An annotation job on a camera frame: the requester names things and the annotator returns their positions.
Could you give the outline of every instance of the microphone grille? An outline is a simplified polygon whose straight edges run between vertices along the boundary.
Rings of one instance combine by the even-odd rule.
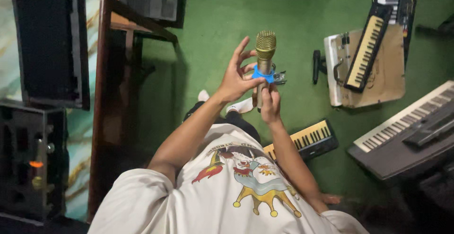
[[[257,34],[256,52],[261,59],[271,59],[276,49],[276,35],[272,31],[261,31]]]

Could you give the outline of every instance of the microphone handle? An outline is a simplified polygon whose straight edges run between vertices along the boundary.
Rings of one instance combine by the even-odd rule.
[[[271,59],[260,59],[257,58],[257,69],[260,71],[261,74],[267,75],[271,73]],[[268,82],[262,83],[257,86],[257,110],[260,112],[263,106],[263,98],[262,98],[262,89],[269,87],[270,84]]]

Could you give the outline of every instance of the green floor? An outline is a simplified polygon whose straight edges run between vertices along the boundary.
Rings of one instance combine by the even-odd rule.
[[[346,150],[356,138],[454,77],[454,41],[414,34],[402,99],[363,109],[335,109],[326,76],[312,84],[312,52],[323,51],[323,39],[329,35],[362,28],[370,6],[371,0],[187,0],[184,28],[171,29],[181,45],[178,56],[170,43],[144,40],[144,61],[157,71],[141,91],[138,145],[154,152],[196,103],[200,90],[215,92],[241,39],[249,35],[252,49],[256,34],[269,29],[277,37],[273,61],[278,71],[287,71],[288,83],[279,91],[288,132],[327,118],[340,143],[309,163],[322,191],[378,201],[383,198],[381,188]],[[453,6],[454,0],[418,0],[415,24],[437,27],[454,13]],[[243,117],[257,128],[263,145],[271,143],[257,111]]]

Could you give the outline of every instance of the microphone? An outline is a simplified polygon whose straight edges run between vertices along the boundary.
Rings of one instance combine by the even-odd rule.
[[[263,75],[271,74],[271,58],[276,50],[276,35],[272,31],[261,31],[257,34],[256,52],[257,69]],[[257,86],[257,110],[261,111],[263,106],[262,89],[269,87],[265,82]]]

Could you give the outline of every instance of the black pants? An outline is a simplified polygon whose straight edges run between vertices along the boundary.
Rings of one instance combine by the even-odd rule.
[[[194,107],[190,109],[189,112],[186,114],[183,121],[189,118],[203,103],[204,103],[203,101],[197,102],[196,105],[194,105]],[[255,129],[255,127],[249,124],[247,121],[243,120],[243,118],[241,118],[241,114],[239,114],[237,111],[228,112],[225,119],[219,116],[214,122],[214,124],[235,125],[241,128],[248,135],[256,139],[258,143],[260,143],[260,136],[258,135],[258,132]]]

